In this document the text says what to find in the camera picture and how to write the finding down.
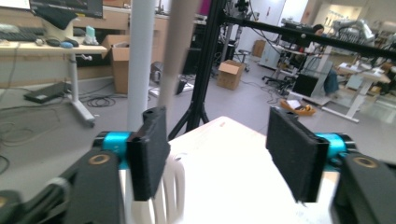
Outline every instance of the keyboard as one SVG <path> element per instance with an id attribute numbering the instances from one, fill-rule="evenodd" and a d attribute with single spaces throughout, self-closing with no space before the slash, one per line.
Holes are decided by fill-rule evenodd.
<path id="1" fill-rule="evenodd" d="M 20 33 L 28 33 L 35 35 L 44 35 L 45 29 L 43 27 L 27 27 L 20 26 Z M 73 36 L 85 36 L 85 31 L 81 28 L 73 28 Z"/>
<path id="2" fill-rule="evenodd" d="M 0 39 L 7 41 L 21 41 L 21 42 L 35 42 L 38 36 L 29 33 L 2 33 L 0 32 Z"/>

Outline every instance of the person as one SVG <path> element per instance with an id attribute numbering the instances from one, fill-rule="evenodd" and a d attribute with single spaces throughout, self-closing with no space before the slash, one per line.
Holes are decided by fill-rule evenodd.
<path id="1" fill-rule="evenodd" d="M 313 27 L 313 31 L 315 35 L 323 35 L 324 32 L 324 26 L 322 24 L 316 24 Z M 319 49 L 319 44 L 315 42 L 311 42 L 308 48 L 304 50 L 305 53 L 310 53 L 310 54 L 316 54 L 320 52 Z M 339 98 L 340 95 L 338 94 L 339 86 L 338 86 L 338 80 L 337 80 L 337 72 L 334 69 L 330 69 L 329 74 L 327 75 L 324 84 L 323 84 L 323 89 L 326 93 L 326 96 L 330 98 Z"/>

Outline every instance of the white pole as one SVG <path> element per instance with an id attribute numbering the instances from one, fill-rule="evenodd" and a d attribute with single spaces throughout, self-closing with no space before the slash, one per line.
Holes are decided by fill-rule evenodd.
<path id="1" fill-rule="evenodd" d="M 132 1 L 127 118 L 132 132 L 142 126 L 142 113 L 148 107 L 154 11 L 155 0 Z"/>
<path id="2" fill-rule="evenodd" d="M 166 106 L 167 120 L 171 114 L 177 76 L 186 57 L 187 48 L 190 46 L 193 21 L 200 3 L 200 0 L 172 1 L 158 101 L 158 106 Z"/>

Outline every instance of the black metal frame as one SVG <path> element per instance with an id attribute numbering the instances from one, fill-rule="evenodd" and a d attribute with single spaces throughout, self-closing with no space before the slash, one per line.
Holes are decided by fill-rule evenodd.
<path id="1" fill-rule="evenodd" d="M 202 53 L 199 58 L 200 67 L 198 68 L 194 90 L 192 92 L 191 104 L 187 112 L 183 115 L 180 121 L 177 123 L 172 132 L 169 133 L 169 140 L 174 139 L 177 133 L 183 128 L 187 122 L 186 132 L 189 132 L 200 125 L 200 119 L 204 123 L 208 123 L 209 119 L 205 112 L 205 96 L 207 86 L 210 79 L 210 72 L 212 68 L 212 62 L 216 51 L 216 46 L 219 39 L 220 26 L 224 22 L 233 23 L 241 26 L 246 26 L 252 29 L 258 29 L 262 31 L 277 33 L 280 35 L 296 35 L 304 36 L 309 41 L 314 41 L 322 45 L 333 46 L 340 49 L 347 49 L 358 52 L 364 55 L 371 55 L 373 57 L 384 57 L 392 60 L 396 60 L 396 52 L 385 49 L 376 49 L 369 46 L 363 46 L 359 44 L 352 44 L 345 41 L 317 36 L 314 34 L 306 34 L 301 31 L 292 30 L 288 28 L 278 27 L 274 25 L 265 24 L 262 22 L 246 21 L 233 17 L 225 16 L 224 8 L 227 0 L 212 0 L 209 15 L 206 22 L 206 30 Z"/>

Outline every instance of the gray floor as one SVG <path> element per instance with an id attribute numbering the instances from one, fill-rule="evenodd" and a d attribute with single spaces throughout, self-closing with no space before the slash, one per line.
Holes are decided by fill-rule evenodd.
<path id="1" fill-rule="evenodd" d="M 279 97 L 271 87 L 264 85 L 262 76 L 271 75 L 272 72 L 251 63 L 250 72 L 242 75 L 235 91 L 218 87 L 216 80 L 211 78 L 205 100 L 209 119 L 227 116 L 266 134 L 269 106 L 278 105 Z M 80 82 L 80 92 L 95 91 L 107 85 L 95 94 L 110 94 L 114 91 L 111 82 L 111 78 L 84 80 Z M 24 93 L 24 90 L 8 90 L 0 107 L 34 105 L 23 101 Z M 168 132 L 186 112 L 191 95 L 192 91 L 187 91 L 176 96 L 170 108 L 172 114 Z M 0 189 L 18 190 L 27 200 L 36 195 L 47 181 L 87 152 L 92 139 L 99 132 L 126 130 L 125 98 L 117 98 L 113 106 L 89 107 L 96 116 L 94 128 L 84 125 L 68 100 L 54 100 L 54 103 L 57 102 L 57 105 L 40 108 L 0 111 L 0 155 L 9 160 L 9 167 L 0 174 Z M 154 107 L 156 103 L 157 98 L 150 96 L 148 108 Z M 300 117 L 300 122 L 314 133 L 347 133 L 362 153 L 396 163 L 395 113 L 395 109 L 389 106 L 365 103 L 356 116 L 361 120 L 360 123 L 320 109 L 312 117 Z M 0 159 L 0 172 L 5 165 L 4 160 Z"/>

